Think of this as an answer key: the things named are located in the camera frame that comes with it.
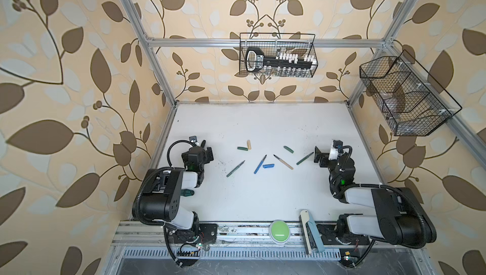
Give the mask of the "blue pen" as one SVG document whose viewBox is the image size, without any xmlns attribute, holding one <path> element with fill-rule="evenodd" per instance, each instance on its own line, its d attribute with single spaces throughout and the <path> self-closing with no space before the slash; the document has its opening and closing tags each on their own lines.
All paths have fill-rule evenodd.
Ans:
<svg viewBox="0 0 486 275">
<path fill-rule="evenodd" d="M 257 168 L 254 170 L 254 174 L 257 174 L 260 168 L 263 166 L 263 163 L 265 162 L 265 159 L 267 158 L 267 155 L 264 155 L 262 160 L 259 162 Z"/>
</svg>

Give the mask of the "tan pen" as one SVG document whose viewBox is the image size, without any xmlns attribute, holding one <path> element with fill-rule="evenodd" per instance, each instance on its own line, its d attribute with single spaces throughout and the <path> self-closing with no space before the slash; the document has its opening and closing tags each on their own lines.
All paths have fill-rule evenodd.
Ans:
<svg viewBox="0 0 486 275">
<path fill-rule="evenodd" d="M 284 161 L 283 159 L 281 159 L 280 157 L 278 157 L 277 155 L 273 155 L 279 162 L 281 162 L 284 166 L 288 167 L 290 170 L 294 170 L 294 168 L 288 164 L 286 161 Z"/>
</svg>

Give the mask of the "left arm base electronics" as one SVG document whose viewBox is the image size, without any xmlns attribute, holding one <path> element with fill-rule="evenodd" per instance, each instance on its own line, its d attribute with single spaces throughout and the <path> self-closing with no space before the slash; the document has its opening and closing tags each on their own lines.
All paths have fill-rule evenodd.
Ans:
<svg viewBox="0 0 486 275">
<path fill-rule="evenodd" d="M 201 251 L 217 239 L 216 223 L 194 221 L 190 229 L 176 229 L 172 225 L 163 227 L 164 241 L 169 256 L 178 267 L 189 267 L 201 256 Z"/>
</svg>

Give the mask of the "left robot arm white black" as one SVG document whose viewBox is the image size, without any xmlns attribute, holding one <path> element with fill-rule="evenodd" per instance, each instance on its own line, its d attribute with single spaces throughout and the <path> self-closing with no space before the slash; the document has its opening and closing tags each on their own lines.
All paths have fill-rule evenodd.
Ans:
<svg viewBox="0 0 486 275">
<path fill-rule="evenodd" d="M 170 153 L 181 143 L 190 148 L 181 154 L 183 166 L 174 167 Z M 168 166 L 148 170 L 132 206 L 134 219 L 145 225 L 162 226 L 183 242 L 201 238 L 199 217 L 180 206 L 181 197 L 184 190 L 192 191 L 202 185 L 205 165 L 213 160 L 212 149 L 198 143 L 196 136 L 172 143 L 167 150 Z"/>
</svg>

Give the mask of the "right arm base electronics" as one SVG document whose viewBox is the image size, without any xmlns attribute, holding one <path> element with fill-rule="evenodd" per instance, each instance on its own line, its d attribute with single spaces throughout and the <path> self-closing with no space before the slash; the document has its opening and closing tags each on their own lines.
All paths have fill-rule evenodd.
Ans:
<svg viewBox="0 0 486 275">
<path fill-rule="evenodd" d="M 357 268 L 367 258 L 375 240 L 361 234 L 354 234 L 344 225 L 334 223 L 317 224 L 321 241 L 325 247 L 337 247 L 339 263 L 348 269 Z"/>
</svg>

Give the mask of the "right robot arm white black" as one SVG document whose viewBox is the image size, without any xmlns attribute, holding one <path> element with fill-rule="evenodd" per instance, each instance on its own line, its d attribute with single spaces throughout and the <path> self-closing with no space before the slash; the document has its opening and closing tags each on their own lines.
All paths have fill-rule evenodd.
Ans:
<svg viewBox="0 0 486 275">
<path fill-rule="evenodd" d="M 373 215 L 340 215 L 335 234 L 355 234 L 391 245 L 419 249 L 437 239 L 437 230 L 410 188 L 356 183 L 353 148 L 335 141 L 329 152 L 315 147 L 313 162 L 329 171 L 331 196 L 343 204 L 360 205 Z"/>
</svg>

